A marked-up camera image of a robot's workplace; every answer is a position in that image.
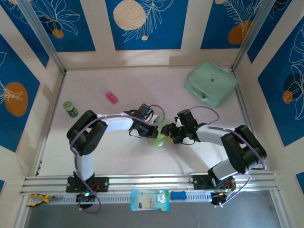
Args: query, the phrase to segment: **mint green pouch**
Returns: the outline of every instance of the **mint green pouch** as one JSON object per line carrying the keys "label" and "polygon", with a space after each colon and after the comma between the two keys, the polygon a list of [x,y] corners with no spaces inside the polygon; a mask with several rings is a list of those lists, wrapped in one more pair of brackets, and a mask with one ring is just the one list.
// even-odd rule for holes
{"label": "mint green pouch", "polygon": [[188,74],[185,87],[200,101],[217,107],[227,99],[237,84],[236,77],[205,61]]}

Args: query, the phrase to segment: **plastic snack bag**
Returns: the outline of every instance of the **plastic snack bag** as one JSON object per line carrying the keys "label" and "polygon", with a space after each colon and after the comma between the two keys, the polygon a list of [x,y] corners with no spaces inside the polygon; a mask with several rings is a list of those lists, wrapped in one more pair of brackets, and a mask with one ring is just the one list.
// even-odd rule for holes
{"label": "plastic snack bag", "polygon": [[169,211],[169,191],[132,189],[130,209]]}

